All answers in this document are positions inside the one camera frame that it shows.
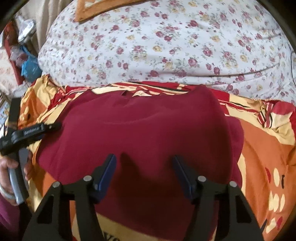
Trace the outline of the maroon left sleeve forearm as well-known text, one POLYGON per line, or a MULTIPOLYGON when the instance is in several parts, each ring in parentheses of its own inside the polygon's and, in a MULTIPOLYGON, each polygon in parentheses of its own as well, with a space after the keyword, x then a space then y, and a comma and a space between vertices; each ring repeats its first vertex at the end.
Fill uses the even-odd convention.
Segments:
POLYGON ((0 206, 1 231, 10 235, 17 235, 19 231, 20 210, 1 196, 0 206))

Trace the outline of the person's left hand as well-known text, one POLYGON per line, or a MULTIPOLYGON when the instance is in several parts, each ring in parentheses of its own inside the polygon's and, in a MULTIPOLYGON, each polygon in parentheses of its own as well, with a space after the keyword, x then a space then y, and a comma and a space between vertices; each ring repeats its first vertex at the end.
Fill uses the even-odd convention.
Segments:
MULTIPOLYGON (((29 181, 35 174, 34 166, 32 164, 33 154, 31 151, 28 152, 27 163, 25 164, 23 171, 25 174, 25 179, 29 181)), ((13 206, 17 206, 16 200, 10 198, 14 195, 13 188, 9 178, 8 169, 15 169, 18 167, 17 161, 4 156, 1 158, 1 195, 5 200, 7 200, 13 206)))

